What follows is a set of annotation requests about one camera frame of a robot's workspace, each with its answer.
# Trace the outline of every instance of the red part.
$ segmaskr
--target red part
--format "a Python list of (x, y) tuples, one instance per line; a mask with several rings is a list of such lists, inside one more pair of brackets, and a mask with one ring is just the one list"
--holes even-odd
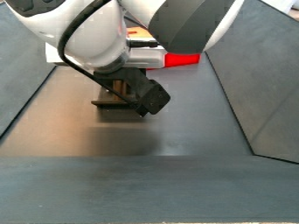
[(193, 55), (177, 55), (166, 53), (164, 55), (164, 67), (178, 67), (185, 65), (197, 64), (200, 62), (201, 56), (198, 54)]
[(137, 34), (137, 32), (136, 32), (136, 31), (129, 31), (126, 34), (128, 34), (128, 35), (129, 35), (129, 34)]

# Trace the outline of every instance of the dark gray surface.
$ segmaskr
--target dark gray surface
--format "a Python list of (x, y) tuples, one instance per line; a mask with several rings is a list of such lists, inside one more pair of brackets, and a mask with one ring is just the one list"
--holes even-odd
[(261, 157), (21, 157), (0, 168), (2, 223), (299, 221), (299, 167)]
[(257, 0), (208, 50), (257, 155), (299, 162), (299, 23)]
[(299, 166), (251, 156), (205, 56), (148, 73), (157, 114), (98, 111), (60, 67), (0, 144), (0, 222), (299, 221)]
[(0, 4), (0, 136), (48, 76), (44, 42)]

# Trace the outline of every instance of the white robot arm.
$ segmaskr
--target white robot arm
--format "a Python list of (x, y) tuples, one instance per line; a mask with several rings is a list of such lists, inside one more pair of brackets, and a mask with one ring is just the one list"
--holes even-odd
[(263, 2), (269, 4), (283, 13), (288, 13), (291, 8), (296, 8), (299, 5), (299, 0), (263, 0)]
[[(158, 43), (168, 53), (201, 53), (225, 33), (244, 0), (5, 0), (5, 2), (24, 25), (57, 48), (66, 64), (114, 93), (101, 81), (100, 75), (114, 73), (117, 74), (114, 80), (118, 79), (118, 75), (126, 76), (128, 72), (118, 71), (129, 59), (132, 47), (156, 47)], [(128, 39), (125, 11), (148, 28), (154, 42), (140, 43)], [(73, 65), (65, 54), (81, 66)], [(92, 69), (93, 75), (81, 67)], [(130, 81), (132, 86), (141, 87), (137, 97), (140, 101), (134, 108), (137, 113), (141, 116), (146, 112), (157, 113), (169, 101), (169, 95), (161, 86), (152, 80), (149, 83), (149, 80), (140, 78), (140, 75), (133, 75), (125, 81)]]

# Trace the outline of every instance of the white panel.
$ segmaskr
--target white panel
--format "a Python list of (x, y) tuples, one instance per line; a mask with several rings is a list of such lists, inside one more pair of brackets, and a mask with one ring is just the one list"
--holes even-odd
[[(130, 38), (132, 40), (153, 40), (153, 38)], [(162, 68), (164, 67), (164, 55), (166, 51), (158, 46), (156, 48), (141, 47), (132, 48), (129, 51), (129, 58), (124, 67), (137, 67), (137, 68)], [(60, 55), (57, 54), (57, 49), (45, 44), (45, 55), (48, 63), (61, 63)], [(81, 66), (78, 62), (70, 57), (68, 59)]]
[(287, 13), (291, 10), (291, 7), (295, 4), (296, 0), (261, 0), (261, 1), (269, 4), (281, 12)]
[(244, 0), (236, 0), (234, 3), (230, 5), (228, 13), (225, 17), (221, 19), (218, 27), (216, 31), (212, 33), (208, 44), (205, 45), (202, 51), (206, 51), (218, 42), (220, 38), (222, 37), (228, 28), (230, 27), (232, 22), (236, 19), (242, 3)]
[(164, 1), (165, 0), (118, 0), (126, 11), (146, 27)]

